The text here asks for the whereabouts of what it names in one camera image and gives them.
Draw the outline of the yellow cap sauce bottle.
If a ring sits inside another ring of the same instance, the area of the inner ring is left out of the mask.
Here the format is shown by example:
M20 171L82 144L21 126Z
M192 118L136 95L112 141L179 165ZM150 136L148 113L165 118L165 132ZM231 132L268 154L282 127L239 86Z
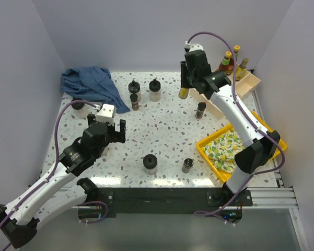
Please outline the yellow cap sauce bottle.
M230 75L234 69L234 65L231 64L231 61L233 61L232 53L230 51L226 51L221 63L219 64L218 70L225 72L226 75Z

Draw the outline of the yellow oil bottle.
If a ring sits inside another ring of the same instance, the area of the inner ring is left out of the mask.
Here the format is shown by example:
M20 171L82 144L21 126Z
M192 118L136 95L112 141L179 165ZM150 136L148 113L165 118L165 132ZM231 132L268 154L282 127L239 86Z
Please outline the yellow oil bottle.
M178 93L179 98L187 99L188 94L189 94L189 90L190 90L189 88L181 87L179 90L179 93Z
M248 58L243 58L242 62L240 63L236 71L236 81L240 81L243 78L248 62L249 62Z

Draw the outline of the red cap sauce bottle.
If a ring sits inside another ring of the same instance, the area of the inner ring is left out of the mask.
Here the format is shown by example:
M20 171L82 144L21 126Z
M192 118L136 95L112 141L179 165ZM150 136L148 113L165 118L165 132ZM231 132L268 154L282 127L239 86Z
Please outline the red cap sauce bottle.
M240 51L241 47L239 45L235 45L233 48L233 53L235 56L238 56L238 53Z

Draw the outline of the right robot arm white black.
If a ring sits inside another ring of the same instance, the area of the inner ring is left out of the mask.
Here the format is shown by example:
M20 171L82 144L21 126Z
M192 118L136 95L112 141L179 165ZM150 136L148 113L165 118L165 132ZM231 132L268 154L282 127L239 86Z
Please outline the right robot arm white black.
M270 132L232 92L230 79L223 71L211 70L202 49L187 49L181 63L181 86L194 88L216 105L232 124L244 146L235 155L236 168L224 183L223 201L230 206L240 199L248 179L255 170L271 159L280 141L276 131Z

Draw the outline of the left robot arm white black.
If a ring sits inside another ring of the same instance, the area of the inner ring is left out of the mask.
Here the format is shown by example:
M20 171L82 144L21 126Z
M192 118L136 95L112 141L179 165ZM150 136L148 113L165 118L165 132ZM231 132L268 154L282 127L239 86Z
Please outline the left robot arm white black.
M116 131L113 117L89 115L88 128L56 157L48 172L15 200L0 204L0 231L13 248L26 245L42 225L70 207L97 201L97 186L89 178L78 180L63 198L54 195L92 167L110 143L125 143L126 121L119 125Z

